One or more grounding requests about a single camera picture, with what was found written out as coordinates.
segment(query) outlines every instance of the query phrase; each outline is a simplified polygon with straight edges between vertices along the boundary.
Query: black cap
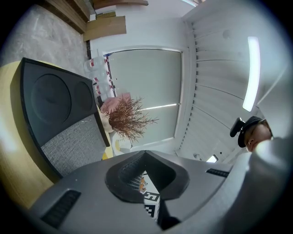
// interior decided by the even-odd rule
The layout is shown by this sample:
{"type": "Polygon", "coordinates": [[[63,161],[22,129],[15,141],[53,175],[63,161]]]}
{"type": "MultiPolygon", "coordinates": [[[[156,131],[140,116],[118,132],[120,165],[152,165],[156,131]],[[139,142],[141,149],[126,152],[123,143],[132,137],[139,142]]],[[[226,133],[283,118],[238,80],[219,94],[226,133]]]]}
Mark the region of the black cap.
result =
{"type": "Polygon", "coordinates": [[[259,118],[257,116],[250,117],[246,123],[243,125],[242,130],[240,131],[239,137],[238,137],[238,145],[241,148],[244,148],[246,145],[244,144],[244,135],[245,132],[253,125],[258,124],[260,121],[263,121],[262,118],[259,118]]]}

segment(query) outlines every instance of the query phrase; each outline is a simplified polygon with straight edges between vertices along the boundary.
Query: speaker grille fabric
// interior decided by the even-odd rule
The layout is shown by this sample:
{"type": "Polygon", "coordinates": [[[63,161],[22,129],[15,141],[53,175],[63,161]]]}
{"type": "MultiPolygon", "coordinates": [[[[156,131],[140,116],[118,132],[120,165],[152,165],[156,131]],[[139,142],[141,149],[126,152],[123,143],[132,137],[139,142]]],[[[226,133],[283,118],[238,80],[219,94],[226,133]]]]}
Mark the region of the speaker grille fabric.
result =
{"type": "Polygon", "coordinates": [[[100,161],[106,146],[94,115],[90,115],[41,148],[53,167],[66,176],[81,166],[100,161]]]}

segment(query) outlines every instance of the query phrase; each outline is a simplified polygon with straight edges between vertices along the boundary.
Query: dried plant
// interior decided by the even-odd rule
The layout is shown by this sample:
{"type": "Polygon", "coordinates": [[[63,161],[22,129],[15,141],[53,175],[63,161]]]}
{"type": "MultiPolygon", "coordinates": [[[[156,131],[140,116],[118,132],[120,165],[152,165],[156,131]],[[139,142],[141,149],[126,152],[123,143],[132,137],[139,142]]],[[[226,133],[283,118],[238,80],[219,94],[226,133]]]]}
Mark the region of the dried plant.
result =
{"type": "Polygon", "coordinates": [[[141,97],[136,100],[122,97],[115,110],[106,112],[112,129],[120,137],[127,138],[131,142],[143,137],[146,126],[157,123],[158,120],[148,118],[148,114],[142,114],[141,101],[141,97]]]}

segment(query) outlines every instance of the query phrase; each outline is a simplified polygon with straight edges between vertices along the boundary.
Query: white wall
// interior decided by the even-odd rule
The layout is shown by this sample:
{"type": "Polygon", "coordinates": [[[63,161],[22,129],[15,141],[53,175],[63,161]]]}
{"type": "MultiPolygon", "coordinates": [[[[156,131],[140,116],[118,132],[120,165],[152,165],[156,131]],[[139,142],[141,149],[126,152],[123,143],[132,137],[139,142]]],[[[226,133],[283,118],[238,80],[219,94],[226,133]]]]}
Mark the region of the white wall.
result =
{"type": "Polygon", "coordinates": [[[174,138],[166,139],[160,142],[155,142],[152,144],[147,144],[144,146],[136,146],[131,148],[131,152],[140,150],[156,150],[166,154],[171,154],[177,156],[174,150],[174,138]]]}
{"type": "Polygon", "coordinates": [[[181,0],[149,0],[148,6],[117,6],[116,16],[125,16],[126,34],[90,41],[92,57],[127,47],[155,46],[184,50],[187,47],[181,19],[193,6],[181,0]]]}

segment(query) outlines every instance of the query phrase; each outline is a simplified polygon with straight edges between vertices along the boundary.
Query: person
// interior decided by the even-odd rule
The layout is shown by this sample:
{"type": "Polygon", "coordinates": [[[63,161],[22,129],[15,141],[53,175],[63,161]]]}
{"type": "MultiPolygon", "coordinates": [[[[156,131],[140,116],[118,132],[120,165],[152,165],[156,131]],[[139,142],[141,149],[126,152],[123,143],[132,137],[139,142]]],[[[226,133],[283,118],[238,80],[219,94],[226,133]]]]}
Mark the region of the person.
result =
{"type": "Polygon", "coordinates": [[[246,121],[238,137],[238,145],[246,147],[247,151],[252,152],[256,146],[265,140],[273,137],[271,128],[265,119],[252,116],[246,121]]]}

